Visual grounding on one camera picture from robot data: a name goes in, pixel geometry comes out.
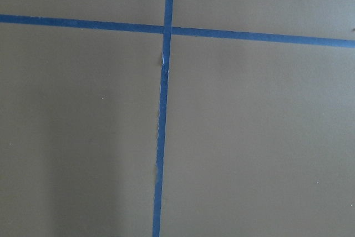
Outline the brown paper table cover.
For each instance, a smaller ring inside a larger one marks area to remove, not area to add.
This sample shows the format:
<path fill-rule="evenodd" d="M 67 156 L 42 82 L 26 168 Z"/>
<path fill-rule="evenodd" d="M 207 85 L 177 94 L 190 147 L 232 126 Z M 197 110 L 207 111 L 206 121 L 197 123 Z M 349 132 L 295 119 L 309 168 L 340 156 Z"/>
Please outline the brown paper table cover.
<path fill-rule="evenodd" d="M 354 0 L 1 0 L 2 236 L 353 236 Z"/>

